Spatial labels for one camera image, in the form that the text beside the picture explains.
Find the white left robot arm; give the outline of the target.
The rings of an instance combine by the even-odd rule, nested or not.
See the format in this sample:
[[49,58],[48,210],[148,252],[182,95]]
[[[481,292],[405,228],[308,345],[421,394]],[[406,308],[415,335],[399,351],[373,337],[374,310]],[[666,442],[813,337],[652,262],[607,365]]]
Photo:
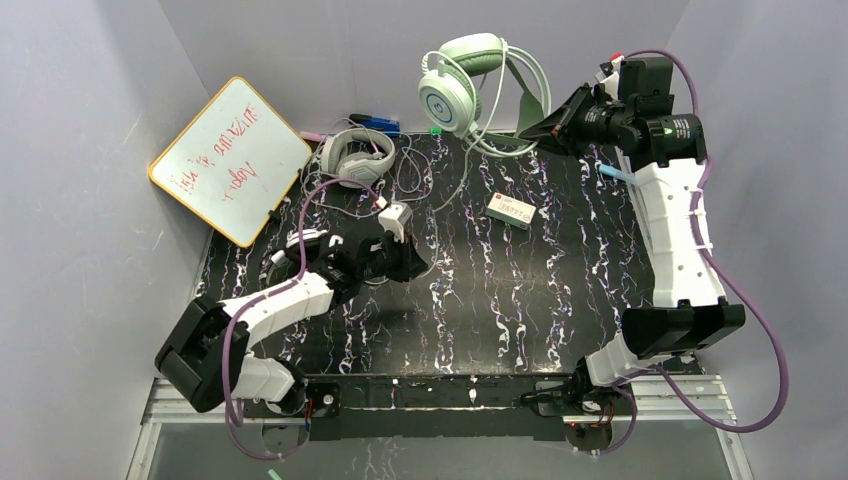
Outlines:
[[368,281],[406,283],[428,269],[411,236],[397,240],[391,233],[342,236],[310,229],[303,246],[290,234],[281,253],[281,282],[223,301],[194,298],[158,351],[156,369],[195,411],[226,400],[263,400],[299,413],[307,404],[305,376],[288,361],[256,357],[253,347],[350,301]]

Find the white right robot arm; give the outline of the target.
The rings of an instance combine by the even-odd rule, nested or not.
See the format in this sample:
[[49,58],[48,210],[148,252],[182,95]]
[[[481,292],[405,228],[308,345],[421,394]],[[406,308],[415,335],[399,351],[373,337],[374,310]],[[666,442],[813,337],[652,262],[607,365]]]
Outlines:
[[573,157],[614,148],[633,176],[632,204],[654,275],[647,307],[627,309],[613,339],[583,357],[569,380],[543,391],[574,408],[606,406],[623,382],[670,358],[706,348],[740,328],[705,256],[711,244],[699,180],[707,148],[701,120],[673,110],[673,63],[665,56],[604,63],[596,84],[579,86],[553,113],[521,133],[542,150]]

